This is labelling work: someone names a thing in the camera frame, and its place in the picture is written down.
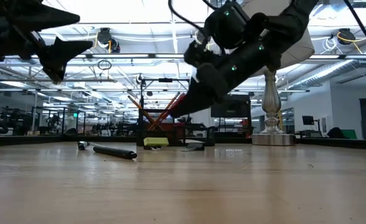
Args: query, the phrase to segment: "fluorescent light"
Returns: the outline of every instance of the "fluorescent light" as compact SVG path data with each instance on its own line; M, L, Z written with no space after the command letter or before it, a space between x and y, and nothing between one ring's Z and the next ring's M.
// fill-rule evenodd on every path
M364 59L366 60L366 55L346 55L346 59Z
M93 58L149 58L148 54L95 54Z
M60 100L60 101L72 101L70 98L62 97L62 96L53 96L54 99Z
M43 93L38 93L39 96L48 97L47 95L44 95Z
M138 110L138 108L121 108L118 111L135 111Z
M157 58L184 58L183 54L157 54Z
M12 81L6 81L6 82L1 82L3 84L6 84L6 85L10 85L10 86L15 86L15 87L27 87L27 85L21 83L21 82L12 82Z
M313 55L310 59L338 59L340 55Z
M86 90L79 90L79 89L60 89L61 91L86 91Z
M96 91L92 91L89 94L93 97L96 97L97 99L102 99L103 98L103 96L100 93L96 92Z
M24 91L19 89L0 89L0 91Z
M309 90L278 90L281 93L307 93Z

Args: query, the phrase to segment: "black cable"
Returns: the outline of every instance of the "black cable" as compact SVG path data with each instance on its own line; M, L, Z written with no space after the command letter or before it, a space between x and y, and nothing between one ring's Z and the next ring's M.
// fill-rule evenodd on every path
M189 21L188 19L186 19L185 17L183 17L182 15L180 15L178 12L175 11L175 9L173 8L173 3L172 0L168 0L168 6L170 11L176 15L177 17L179 17L181 20L183 20L184 22L188 23L189 25L197 28L205 37L207 37L207 35L203 32L203 29L200 28L200 26L196 25L195 23Z
M366 28L365 28L364 24L362 23L362 21L359 19L359 16L356 13L356 11L354 10L354 8L352 7L351 3L349 2L349 0L344 0L344 2L347 5L347 7L350 9L350 11L351 11L352 15L354 16L355 20L358 22L359 27L361 28L362 32L366 36Z
M213 6L212 4L210 4L210 2L208 2L207 0L202 0L202 2L204 2L205 4L207 4L209 6L209 8L216 10L218 9L216 6Z

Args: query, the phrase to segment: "monitor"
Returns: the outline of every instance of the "monitor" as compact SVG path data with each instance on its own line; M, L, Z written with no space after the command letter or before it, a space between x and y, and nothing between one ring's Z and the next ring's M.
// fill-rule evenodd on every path
M227 95L221 103L211 107L212 118L248 118L249 114L249 95Z
M313 116L303 116L303 125L314 125Z

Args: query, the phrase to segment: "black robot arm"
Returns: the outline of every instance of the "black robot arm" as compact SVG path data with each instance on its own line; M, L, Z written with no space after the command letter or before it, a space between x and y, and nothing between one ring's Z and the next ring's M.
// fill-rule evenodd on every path
M302 38L317 3L318 0L292 0L279 16L257 13L250 19L235 1L227 1L215 10L201 29L203 43L192 42L185 53L185 62L197 68L196 78L172 115L209 108L264 66L272 71L280 68L281 55ZM215 55L206 50L209 37L220 48L235 51Z

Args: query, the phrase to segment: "black cylinder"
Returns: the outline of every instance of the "black cylinder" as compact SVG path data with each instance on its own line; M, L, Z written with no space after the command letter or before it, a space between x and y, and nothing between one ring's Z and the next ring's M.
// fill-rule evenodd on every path
M104 146L95 146L93 150L100 154L116 156L123 159L135 159L137 158L137 154L133 151L123 150L123 149L116 149L111 147L104 147Z

